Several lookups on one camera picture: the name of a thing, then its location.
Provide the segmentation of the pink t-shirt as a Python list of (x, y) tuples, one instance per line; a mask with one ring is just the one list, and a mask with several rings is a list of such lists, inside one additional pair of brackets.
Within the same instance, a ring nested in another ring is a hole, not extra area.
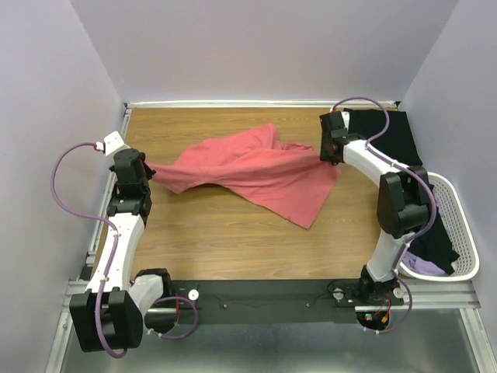
[(274, 124), (189, 146), (171, 165), (152, 164), (153, 180), (180, 194), (218, 185), (309, 229), (339, 178), (311, 146), (284, 143)]

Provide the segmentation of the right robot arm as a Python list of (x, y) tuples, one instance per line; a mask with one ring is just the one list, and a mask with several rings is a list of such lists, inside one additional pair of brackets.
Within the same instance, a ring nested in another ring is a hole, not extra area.
[(398, 268), (411, 242), (431, 229), (436, 203), (427, 171), (409, 168), (378, 151), (371, 141), (349, 132), (345, 114), (331, 111), (319, 117), (321, 160), (345, 163), (378, 188), (377, 221), (381, 233), (373, 256), (361, 270), (356, 295), (372, 305), (397, 286)]

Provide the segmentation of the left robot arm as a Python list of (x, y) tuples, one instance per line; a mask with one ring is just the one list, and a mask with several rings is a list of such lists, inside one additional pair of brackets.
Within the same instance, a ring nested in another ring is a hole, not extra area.
[(173, 291), (166, 269), (130, 275), (151, 211), (148, 182), (155, 172), (135, 148), (124, 145), (107, 155), (116, 182), (106, 209), (106, 241), (96, 272), (83, 293), (72, 295), (69, 310), (84, 352), (104, 350), (122, 358), (141, 344), (149, 308), (167, 305)]

